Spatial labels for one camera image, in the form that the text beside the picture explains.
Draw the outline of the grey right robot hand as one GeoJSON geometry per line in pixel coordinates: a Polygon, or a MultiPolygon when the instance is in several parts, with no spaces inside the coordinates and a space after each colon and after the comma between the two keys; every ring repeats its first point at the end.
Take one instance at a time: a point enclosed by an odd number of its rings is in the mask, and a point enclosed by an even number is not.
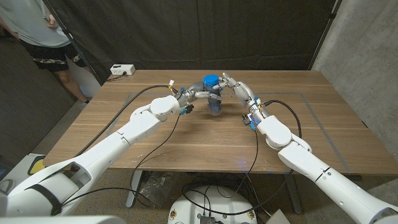
{"type": "Polygon", "coordinates": [[[259,106],[255,100],[254,92],[244,82],[236,81],[234,78],[229,76],[226,72],[223,72],[223,77],[220,79],[220,87],[228,87],[233,90],[234,94],[240,100],[245,108],[250,112],[258,111],[259,106]]]}

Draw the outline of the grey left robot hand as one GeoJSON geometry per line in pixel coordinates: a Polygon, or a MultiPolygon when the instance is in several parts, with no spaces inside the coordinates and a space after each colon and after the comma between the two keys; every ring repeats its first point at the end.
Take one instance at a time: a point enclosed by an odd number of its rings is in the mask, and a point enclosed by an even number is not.
{"type": "Polygon", "coordinates": [[[211,100],[221,101],[221,93],[219,89],[214,89],[212,85],[205,85],[203,82],[196,82],[190,85],[186,90],[182,91],[177,99],[179,105],[187,106],[199,98],[207,98],[211,100]]]}

